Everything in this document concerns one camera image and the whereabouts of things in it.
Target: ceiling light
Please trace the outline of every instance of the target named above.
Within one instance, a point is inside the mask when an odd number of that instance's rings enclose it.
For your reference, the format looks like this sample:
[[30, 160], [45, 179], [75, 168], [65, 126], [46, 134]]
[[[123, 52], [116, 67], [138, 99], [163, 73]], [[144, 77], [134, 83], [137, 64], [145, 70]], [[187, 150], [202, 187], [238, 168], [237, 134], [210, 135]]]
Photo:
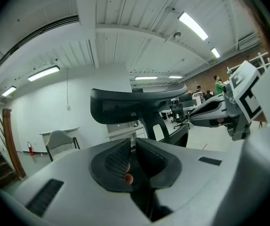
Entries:
[[16, 87], [11, 86], [11, 87], [3, 94], [3, 96], [9, 95], [10, 93], [12, 93], [12, 92], [15, 91], [15, 90], [16, 90]]
[[28, 80], [34, 81], [34, 80], [39, 79], [40, 77], [43, 77], [43, 76], [46, 76], [46, 75], [48, 75], [48, 74], [57, 72], [57, 71], [59, 71], [59, 70], [60, 70], [59, 67], [58, 67], [57, 65], [55, 65], [55, 66], [52, 66], [52, 67], [50, 67], [50, 68], [48, 68], [48, 69], [39, 71], [39, 72], [35, 73], [34, 75], [29, 76], [29, 77], [28, 77]]
[[170, 79], [181, 79], [182, 76], [169, 76]]
[[136, 76], [135, 80], [155, 80], [156, 78], [158, 78], [158, 76], [144, 76], [144, 77]]
[[219, 52], [216, 50], [216, 48], [211, 49], [211, 52], [213, 52], [213, 54], [214, 54], [214, 56], [216, 56], [216, 58], [221, 57]]
[[191, 18], [187, 13], [182, 12], [178, 19], [186, 24], [193, 32], [195, 32], [203, 41], [208, 38], [205, 31]]

